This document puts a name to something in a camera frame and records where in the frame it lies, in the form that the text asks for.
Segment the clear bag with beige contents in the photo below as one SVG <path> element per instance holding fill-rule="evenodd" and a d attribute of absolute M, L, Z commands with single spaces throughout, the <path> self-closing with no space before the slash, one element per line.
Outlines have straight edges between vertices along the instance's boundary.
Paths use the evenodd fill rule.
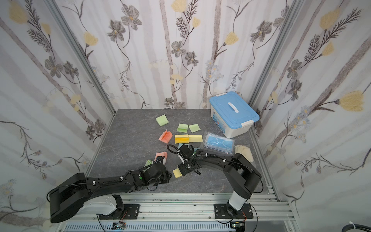
<path fill-rule="evenodd" d="M 247 146 L 236 145 L 235 146 L 235 154 L 243 155 L 249 162 L 254 162 L 253 154 L 251 149 Z"/>

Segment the small circuit board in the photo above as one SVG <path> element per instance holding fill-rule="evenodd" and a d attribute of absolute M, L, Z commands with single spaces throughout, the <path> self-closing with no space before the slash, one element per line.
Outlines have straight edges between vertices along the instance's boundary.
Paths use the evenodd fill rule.
<path fill-rule="evenodd" d="M 111 229 L 112 230 L 124 230 L 124 229 L 126 229 L 126 227 L 127 227 L 127 224 L 126 223 L 121 223 L 121 222 L 114 222 L 113 224 L 112 224 L 112 227 L 111 227 Z"/>

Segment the large yellow memo pad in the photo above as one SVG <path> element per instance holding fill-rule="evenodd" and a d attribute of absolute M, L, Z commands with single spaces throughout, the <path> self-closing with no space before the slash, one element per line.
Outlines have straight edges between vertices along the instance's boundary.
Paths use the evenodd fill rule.
<path fill-rule="evenodd" d="M 174 141 L 176 144 L 189 144 L 189 135 L 188 134 L 175 135 Z"/>

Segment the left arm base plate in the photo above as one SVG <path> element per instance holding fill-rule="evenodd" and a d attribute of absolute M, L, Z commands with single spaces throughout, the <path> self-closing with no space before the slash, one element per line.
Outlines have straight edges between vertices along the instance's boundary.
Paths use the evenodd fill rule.
<path fill-rule="evenodd" d="M 125 204 L 122 206 L 116 206 L 116 209 L 108 215 L 97 214 L 97 217 L 99 219 L 106 220 L 137 219 L 139 211 L 140 211 L 139 204 Z"/>

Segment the torn yellow memo page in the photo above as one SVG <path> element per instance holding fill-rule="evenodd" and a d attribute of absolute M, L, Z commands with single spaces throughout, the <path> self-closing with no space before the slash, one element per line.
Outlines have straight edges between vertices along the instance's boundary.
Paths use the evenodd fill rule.
<path fill-rule="evenodd" d="M 202 135 L 189 135 L 188 136 L 190 143 L 200 143 L 203 142 L 203 136 Z"/>

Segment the aluminium rail frame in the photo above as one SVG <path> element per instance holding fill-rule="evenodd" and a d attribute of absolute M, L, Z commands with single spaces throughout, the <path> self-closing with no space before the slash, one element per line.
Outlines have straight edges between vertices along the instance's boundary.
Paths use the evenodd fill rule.
<path fill-rule="evenodd" d="M 289 203 L 279 201 L 270 193 L 255 194 L 248 201 L 253 219 L 216 219 L 214 204 L 226 204 L 228 193 L 128 193 L 102 196 L 88 201 L 84 208 L 66 222 L 56 224 L 55 232 L 113 231 L 113 232 L 191 232 L 226 231 L 297 232 L 299 226 Z M 116 206 L 139 204 L 137 219 L 106 220 Z M 112 230 L 114 222 L 126 223 L 124 230 Z"/>

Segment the blue memo pad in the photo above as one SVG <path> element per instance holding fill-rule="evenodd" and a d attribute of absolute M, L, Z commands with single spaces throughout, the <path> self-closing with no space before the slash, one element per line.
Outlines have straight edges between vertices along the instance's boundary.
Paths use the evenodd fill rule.
<path fill-rule="evenodd" d="M 189 146 L 189 144 L 182 144 L 182 143 L 179 143 L 179 144 L 178 144 L 178 149 L 179 149 L 181 146 L 183 146 L 183 145 Z"/>

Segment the torn green memo page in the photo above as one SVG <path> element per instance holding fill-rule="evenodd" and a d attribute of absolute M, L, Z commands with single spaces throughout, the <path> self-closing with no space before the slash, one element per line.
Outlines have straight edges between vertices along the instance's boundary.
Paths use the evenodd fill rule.
<path fill-rule="evenodd" d="M 189 125 L 189 129 L 190 129 L 190 131 L 191 131 L 192 133 L 195 133 L 195 132 L 201 130 L 198 124 Z"/>

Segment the pink memo pad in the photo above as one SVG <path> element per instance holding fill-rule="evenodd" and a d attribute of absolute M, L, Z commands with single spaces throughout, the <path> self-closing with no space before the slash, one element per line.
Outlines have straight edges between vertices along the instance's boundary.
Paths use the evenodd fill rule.
<path fill-rule="evenodd" d="M 160 152 L 160 153 L 156 153 L 156 156 L 155 156 L 155 161 L 158 161 L 162 164 L 166 164 L 166 161 L 167 161 L 167 156 L 168 156 L 168 153 L 167 152 Z"/>

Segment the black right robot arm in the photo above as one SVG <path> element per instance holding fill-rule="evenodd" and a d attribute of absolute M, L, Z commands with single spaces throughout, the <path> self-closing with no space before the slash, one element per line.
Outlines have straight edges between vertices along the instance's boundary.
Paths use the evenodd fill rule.
<path fill-rule="evenodd" d="M 215 169 L 224 173 L 233 189 L 227 206 L 229 210 L 235 212 L 241 211 L 261 183 L 261 174 L 239 153 L 227 157 L 206 152 L 195 154 L 183 158 L 183 162 L 173 170 L 173 173 L 179 178 L 201 168 Z"/>

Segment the white box with blue lid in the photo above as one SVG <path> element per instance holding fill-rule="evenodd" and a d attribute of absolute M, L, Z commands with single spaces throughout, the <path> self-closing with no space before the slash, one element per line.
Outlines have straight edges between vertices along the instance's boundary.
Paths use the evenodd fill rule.
<path fill-rule="evenodd" d="M 209 102 L 211 118 L 226 138 L 246 133 L 260 119 L 258 113 L 235 92 L 218 94 Z"/>

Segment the green memo pad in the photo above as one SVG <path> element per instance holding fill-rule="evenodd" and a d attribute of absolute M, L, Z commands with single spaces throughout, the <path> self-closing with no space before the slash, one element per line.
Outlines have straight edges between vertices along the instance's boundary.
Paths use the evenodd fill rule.
<path fill-rule="evenodd" d="M 177 128 L 177 132 L 187 133 L 189 125 L 180 123 Z"/>
<path fill-rule="evenodd" d="M 148 159 L 148 160 L 146 161 L 146 163 L 145 163 L 145 167 L 151 165 L 152 163 L 153 163 L 153 161 L 150 160 L 150 159 Z"/>
<path fill-rule="evenodd" d="M 156 122 L 159 124 L 159 126 L 164 126 L 169 123 L 166 115 L 162 115 L 156 118 Z"/>

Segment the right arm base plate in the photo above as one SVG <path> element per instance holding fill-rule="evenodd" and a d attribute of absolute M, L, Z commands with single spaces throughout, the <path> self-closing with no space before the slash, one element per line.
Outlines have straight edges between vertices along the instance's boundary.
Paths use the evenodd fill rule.
<path fill-rule="evenodd" d="M 244 204 L 240 210 L 236 210 L 228 204 L 214 204 L 216 219 L 253 219 L 253 210 L 250 204 Z"/>

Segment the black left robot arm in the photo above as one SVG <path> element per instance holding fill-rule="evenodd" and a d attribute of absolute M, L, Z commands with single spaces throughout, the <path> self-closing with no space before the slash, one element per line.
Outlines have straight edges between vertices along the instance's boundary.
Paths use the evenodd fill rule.
<path fill-rule="evenodd" d="M 77 173 L 47 194 L 51 223 L 60 223 L 75 216 L 84 203 L 96 197 L 131 193 L 170 182 L 172 174 L 162 163 L 148 169 L 130 170 L 116 177 L 86 177 Z"/>

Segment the small torn yellow page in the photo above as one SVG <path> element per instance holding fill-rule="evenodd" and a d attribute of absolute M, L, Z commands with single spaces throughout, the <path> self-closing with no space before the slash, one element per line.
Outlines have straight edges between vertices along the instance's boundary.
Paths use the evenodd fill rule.
<path fill-rule="evenodd" d="M 173 170 L 173 174 L 175 178 L 180 178 L 183 176 L 179 168 L 176 168 L 175 170 Z"/>

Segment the red memo pad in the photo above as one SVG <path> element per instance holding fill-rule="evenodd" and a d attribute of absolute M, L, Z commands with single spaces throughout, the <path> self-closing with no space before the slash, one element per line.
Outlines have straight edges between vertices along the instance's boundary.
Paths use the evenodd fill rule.
<path fill-rule="evenodd" d="M 172 139 L 173 137 L 173 134 L 169 131 L 169 130 L 166 130 L 161 136 L 160 138 L 158 139 L 159 141 L 165 143 L 165 144 L 168 144 L 170 142 L 170 140 Z"/>

